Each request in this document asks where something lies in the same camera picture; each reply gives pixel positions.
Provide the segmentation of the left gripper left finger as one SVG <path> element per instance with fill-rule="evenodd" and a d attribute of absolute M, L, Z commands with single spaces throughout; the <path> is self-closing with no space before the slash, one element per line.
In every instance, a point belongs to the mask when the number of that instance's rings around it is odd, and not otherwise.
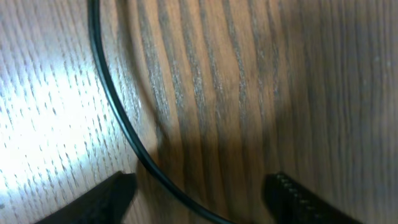
<path fill-rule="evenodd" d="M 136 174 L 119 171 L 38 224 L 121 223 L 136 191 Z"/>

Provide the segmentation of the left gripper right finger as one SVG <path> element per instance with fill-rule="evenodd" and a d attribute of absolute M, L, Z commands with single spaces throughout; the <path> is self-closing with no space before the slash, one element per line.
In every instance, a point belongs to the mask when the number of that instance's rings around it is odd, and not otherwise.
<path fill-rule="evenodd" d="M 276 223 L 359 224 L 283 172 L 265 176 L 262 199 Z"/>

